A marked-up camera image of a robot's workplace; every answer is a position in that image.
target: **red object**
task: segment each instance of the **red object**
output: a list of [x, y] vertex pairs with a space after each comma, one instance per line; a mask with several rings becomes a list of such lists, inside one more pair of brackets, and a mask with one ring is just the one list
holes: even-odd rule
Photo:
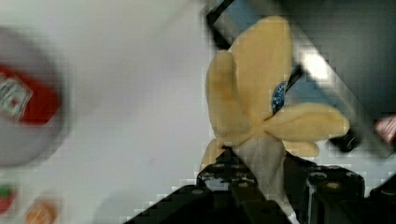
[[59, 106], [59, 96], [50, 87], [0, 64], [0, 114], [22, 123], [43, 125]]
[[375, 130], [388, 145], [394, 146], [396, 138], [396, 115], [381, 119], [375, 125]]
[[0, 216], [8, 211], [9, 207], [14, 202], [15, 194], [11, 192], [6, 198], [0, 197]]

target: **gray bowl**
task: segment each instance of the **gray bowl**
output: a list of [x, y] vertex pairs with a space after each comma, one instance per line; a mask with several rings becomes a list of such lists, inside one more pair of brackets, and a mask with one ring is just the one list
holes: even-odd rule
[[[24, 71], [47, 84], [60, 94], [62, 102], [64, 94], [58, 69], [28, 38], [23, 38], [11, 29], [0, 28], [0, 63]], [[0, 116], [0, 166], [25, 164], [53, 147], [53, 141], [62, 129], [63, 107], [62, 102], [52, 119], [39, 127]]]

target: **white table surface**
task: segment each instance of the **white table surface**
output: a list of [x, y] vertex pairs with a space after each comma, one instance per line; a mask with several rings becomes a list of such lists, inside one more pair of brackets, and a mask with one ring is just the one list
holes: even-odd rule
[[[59, 223], [122, 223], [195, 183], [213, 138], [204, 83], [214, 50], [201, 2], [0, 1], [0, 25], [40, 34], [31, 37], [61, 59], [71, 97], [69, 134], [55, 153], [0, 170], [19, 192], [0, 223], [21, 223], [47, 190], [61, 198]], [[394, 158], [354, 153], [321, 150], [315, 161], [366, 174], [368, 189], [396, 170]]]

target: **yellow plush toy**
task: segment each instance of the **yellow plush toy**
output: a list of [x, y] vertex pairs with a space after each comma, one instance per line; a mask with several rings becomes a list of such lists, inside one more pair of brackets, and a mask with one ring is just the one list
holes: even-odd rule
[[250, 168], [268, 200], [288, 215], [292, 208], [283, 190], [286, 150], [317, 156], [318, 140], [345, 135], [348, 120], [322, 104], [285, 105], [291, 72], [291, 37], [287, 21], [258, 21], [220, 51], [209, 65], [206, 100], [216, 139], [209, 143], [201, 169], [216, 162], [222, 147]]

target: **blue tag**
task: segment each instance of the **blue tag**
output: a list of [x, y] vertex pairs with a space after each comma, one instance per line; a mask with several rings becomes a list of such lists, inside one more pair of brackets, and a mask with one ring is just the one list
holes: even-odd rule
[[283, 104], [285, 104], [285, 88], [286, 81], [281, 82], [274, 91], [273, 100], [272, 100], [272, 108], [273, 113], [275, 114], [280, 108], [282, 108]]

